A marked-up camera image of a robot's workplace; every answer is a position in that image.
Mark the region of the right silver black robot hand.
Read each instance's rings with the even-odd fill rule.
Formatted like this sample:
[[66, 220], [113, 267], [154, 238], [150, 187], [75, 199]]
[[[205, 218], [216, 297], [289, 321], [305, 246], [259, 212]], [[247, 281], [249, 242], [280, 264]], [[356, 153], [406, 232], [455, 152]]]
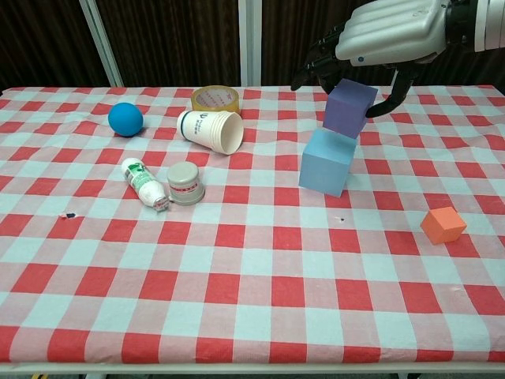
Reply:
[[347, 22], [310, 47], [291, 89], [296, 91], [316, 77], [330, 92], [347, 67], [392, 67], [398, 73], [391, 94], [371, 106], [365, 116], [392, 112], [406, 98], [419, 66], [445, 50], [448, 6], [448, 1], [373, 1], [359, 6]]

